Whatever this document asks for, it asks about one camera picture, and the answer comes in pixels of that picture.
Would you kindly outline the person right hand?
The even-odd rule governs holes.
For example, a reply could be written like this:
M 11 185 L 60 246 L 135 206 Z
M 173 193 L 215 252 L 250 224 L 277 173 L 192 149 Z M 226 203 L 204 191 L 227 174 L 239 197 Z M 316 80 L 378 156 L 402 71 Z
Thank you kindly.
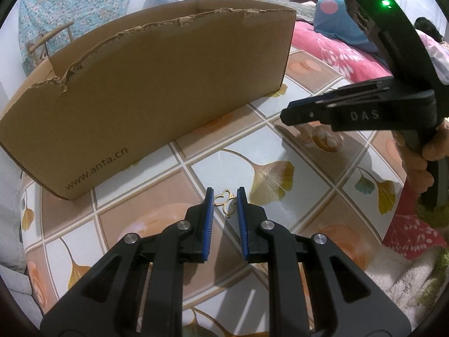
M 448 121 L 445 120 L 437 128 L 437 134 L 421 152 L 412 151 L 398 131 L 392 131 L 392 135 L 410 186 L 419 194 L 427 191 L 434 183 L 432 174 L 427 171 L 427 162 L 448 156 Z

